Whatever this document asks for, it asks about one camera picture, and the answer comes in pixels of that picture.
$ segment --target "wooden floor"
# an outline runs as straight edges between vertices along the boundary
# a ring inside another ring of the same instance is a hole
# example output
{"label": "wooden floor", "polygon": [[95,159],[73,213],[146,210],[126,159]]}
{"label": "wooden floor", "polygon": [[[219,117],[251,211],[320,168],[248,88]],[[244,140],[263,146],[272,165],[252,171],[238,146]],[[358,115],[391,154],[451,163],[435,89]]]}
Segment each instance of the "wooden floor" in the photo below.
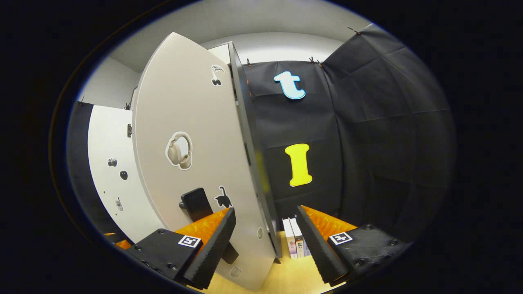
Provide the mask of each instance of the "wooden floor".
{"label": "wooden floor", "polygon": [[312,256],[291,259],[289,255],[289,247],[287,246],[287,239],[285,232],[280,232],[281,248],[283,250],[283,258],[280,258],[281,264],[273,263],[269,274],[265,279],[262,287],[253,292],[241,286],[238,286],[231,281],[224,279],[218,274],[214,274],[209,288],[206,290],[197,290],[209,294],[222,293],[307,293],[318,294],[324,293],[335,287],[330,287],[329,284],[324,284],[320,273],[318,272]]}

